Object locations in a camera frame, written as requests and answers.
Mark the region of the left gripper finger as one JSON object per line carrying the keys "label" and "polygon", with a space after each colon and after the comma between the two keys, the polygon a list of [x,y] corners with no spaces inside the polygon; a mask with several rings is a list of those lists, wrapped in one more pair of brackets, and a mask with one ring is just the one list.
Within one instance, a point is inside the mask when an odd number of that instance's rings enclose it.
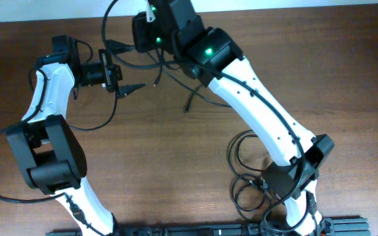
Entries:
{"label": "left gripper finger", "polygon": [[110,50],[112,54],[123,54],[135,50],[135,46],[128,45],[119,41],[109,39],[106,41],[106,49]]}
{"label": "left gripper finger", "polygon": [[130,95],[132,92],[145,87],[146,83],[139,83],[133,85],[121,85],[117,88],[116,98],[124,98]]}

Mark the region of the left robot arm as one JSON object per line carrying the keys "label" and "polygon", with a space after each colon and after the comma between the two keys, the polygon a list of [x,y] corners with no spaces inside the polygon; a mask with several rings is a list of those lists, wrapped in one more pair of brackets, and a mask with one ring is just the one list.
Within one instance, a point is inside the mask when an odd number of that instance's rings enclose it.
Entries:
{"label": "left robot arm", "polygon": [[47,200],[58,201],[79,226],[78,235],[121,235],[115,216],[107,210],[87,179],[85,153],[66,122],[70,93],[81,87],[103,85],[124,98],[141,84],[123,85],[121,68],[106,50],[100,60],[80,61],[80,40],[68,35],[52,39],[52,54],[38,59],[37,84],[21,124],[7,131],[7,141],[27,185]]}

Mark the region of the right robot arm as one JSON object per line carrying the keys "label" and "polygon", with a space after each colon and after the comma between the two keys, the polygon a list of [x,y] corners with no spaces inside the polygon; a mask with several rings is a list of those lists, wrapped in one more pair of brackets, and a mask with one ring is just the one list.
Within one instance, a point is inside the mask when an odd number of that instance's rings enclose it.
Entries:
{"label": "right robot arm", "polygon": [[315,196],[318,170],[333,140],[298,123],[261,83],[231,36],[206,27],[190,1],[148,1],[146,10],[133,17],[132,30],[137,51],[171,54],[187,76],[233,108],[268,150],[272,162],[262,178],[285,205],[287,228],[266,220],[262,226],[278,234],[315,233],[322,220]]}

